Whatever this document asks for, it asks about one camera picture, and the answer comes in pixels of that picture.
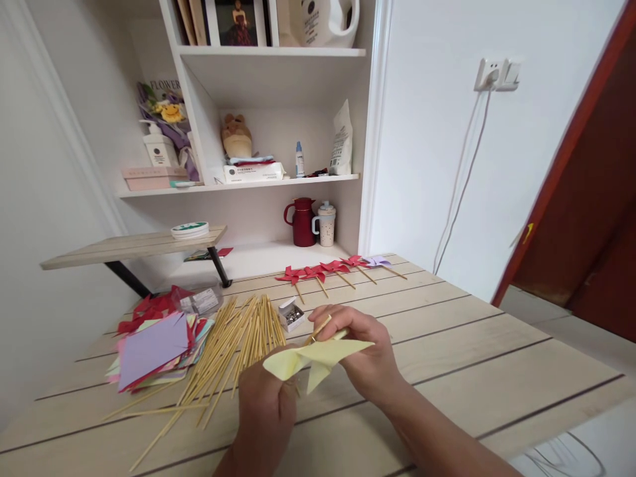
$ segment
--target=white jug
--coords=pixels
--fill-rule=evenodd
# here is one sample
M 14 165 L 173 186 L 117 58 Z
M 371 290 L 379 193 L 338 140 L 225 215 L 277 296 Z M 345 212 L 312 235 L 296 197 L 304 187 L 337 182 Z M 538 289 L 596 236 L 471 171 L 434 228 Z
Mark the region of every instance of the white jug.
M 304 46 L 351 48 L 360 21 L 360 0 L 302 0 Z M 346 27 L 346 15 L 351 24 Z

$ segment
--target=lotion bottle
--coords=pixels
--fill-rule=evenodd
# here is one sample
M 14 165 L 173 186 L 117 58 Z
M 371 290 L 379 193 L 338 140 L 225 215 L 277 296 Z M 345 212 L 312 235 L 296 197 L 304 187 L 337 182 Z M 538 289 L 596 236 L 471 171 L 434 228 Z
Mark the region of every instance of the lotion bottle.
M 144 143 L 152 166 L 179 167 L 179 160 L 174 150 L 174 144 L 169 137 L 161 133 L 161 129 L 157 123 L 146 119 L 141 119 L 139 122 L 148 124 L 150 134 L 144 136 Z
M 300 141 L 296 142 L 296 178 L 305 177 L 305 156 Z

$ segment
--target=pink box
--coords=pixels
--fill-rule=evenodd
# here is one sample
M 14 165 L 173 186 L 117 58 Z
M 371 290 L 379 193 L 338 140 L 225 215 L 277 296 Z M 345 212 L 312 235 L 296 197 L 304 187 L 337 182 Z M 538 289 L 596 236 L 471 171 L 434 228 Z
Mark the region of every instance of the pink box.
M 130 168 L 121 173 L 130 190 L 170 189 L 170 181 L 187 181 L 183 168 Z

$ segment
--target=tissue box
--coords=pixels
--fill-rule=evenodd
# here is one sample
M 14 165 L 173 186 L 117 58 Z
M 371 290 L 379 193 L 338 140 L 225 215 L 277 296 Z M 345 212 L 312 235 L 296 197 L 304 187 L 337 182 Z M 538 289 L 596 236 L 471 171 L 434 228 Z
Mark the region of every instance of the tissue box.
M 283 178 L 283 166 L 280 162 L 263 166 L 223 166 L 223 173 L 226 184 L 281 180 Z
M 300 313 L 300 316 L 294 321 L 288 323 L 287 315 L 289 315 L 292 311 Z M 305 312 L 296 305 L 296 297 L 287 300 L 278 307 L 278 319 L 280 320 L 283 330 L 287 333 L 292 332 L 298 328 L 301 323 L 305 322 Z
M 170 189 L 170 181 L 187 181 L 184 168 L 130 168 L 121 173 L 130 190 Z

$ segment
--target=black metal leg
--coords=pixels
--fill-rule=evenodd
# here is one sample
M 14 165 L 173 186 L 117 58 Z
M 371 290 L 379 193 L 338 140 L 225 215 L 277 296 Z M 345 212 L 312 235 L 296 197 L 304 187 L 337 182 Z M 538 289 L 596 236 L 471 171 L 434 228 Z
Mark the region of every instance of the black metal leg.
M 225 274 L 225 269 L 223 268 L 223 264 L 221 263 L 221 259 L 219 258 L 219 254 L 217 253 L 216 247 L 208 247 L 208 252 L 210 252 L 210 257 L 214 262 L 214 266 L 217 268 L 217 272 L 221 277 L 221 283 L 223 284 L 223 288 L 228 288 L 232 284 L 232 280 L 227 279 L 227 275 Z
M 115 275 L 120 277 L 122 281 L 134 290 L 141 298 L 145 298 L 148 295 L 152 295 L 150 290 L 139 281 L 139 279 L 133 275 L 133 273 L 126 268 L 122 262 L 106 262 L 106 266 L 110 268 Z

